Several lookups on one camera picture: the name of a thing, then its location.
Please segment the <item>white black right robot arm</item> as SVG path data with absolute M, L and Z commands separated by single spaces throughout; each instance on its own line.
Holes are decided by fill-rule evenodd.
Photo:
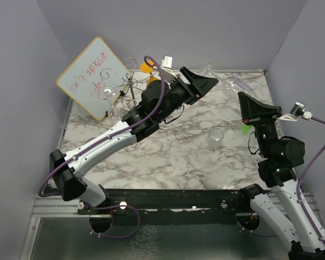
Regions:
M 279 138 L 276 130 L 277 120 L 318 119 L 300 102 L 283 114 L 280 106 L 267 105 L 245 92 L 239 92 L 238 99 L 242 122 L 254 128 L 263 158 L 258 163 L 259 176 L 285 211 L 274 206 L 257 184 L 241 189 L 244 195 L 238 198 L 239 208 L 253 210 L 271 227 L 288 250 L 289 259 L 325 259 L 325 229 L 301 190 L 303 177 L 293 170 L 304 164 L 305 144 L 290 136 Z

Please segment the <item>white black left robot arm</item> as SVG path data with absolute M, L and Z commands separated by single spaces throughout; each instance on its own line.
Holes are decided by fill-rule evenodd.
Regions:
M 94 212 L 106 212 L 109 201 L 104 188 L 87 180 L 86 173 L 117 151 L 155 133 L 175 110 L 183 105 L 193 105 L 219 82 L 216 78 L 195 74 L 186 67 L 180 72 L 184 79 L 174 76 L 166 81 L 161 76 L 150 82 L 141 93 L 138 105 L 97 138 L 65 153 L 59 149 L 50 153 L 51 177 L 64 201 L 81 199 Z

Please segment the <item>orange plastic wine glass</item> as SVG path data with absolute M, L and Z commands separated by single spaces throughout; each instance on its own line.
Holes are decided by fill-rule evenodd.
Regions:
M 155 77 L 155 74 L 157 73 L 153 68 L 155 66 L 155 63 L 151 60 L 149 60 L 149 65 L 146 62 L 143 62 L 140 65 L 140 71 L 142 73 L 148 74 L 146 86 L 148 86 L 151 82 L 158 80 L 158 78 Z

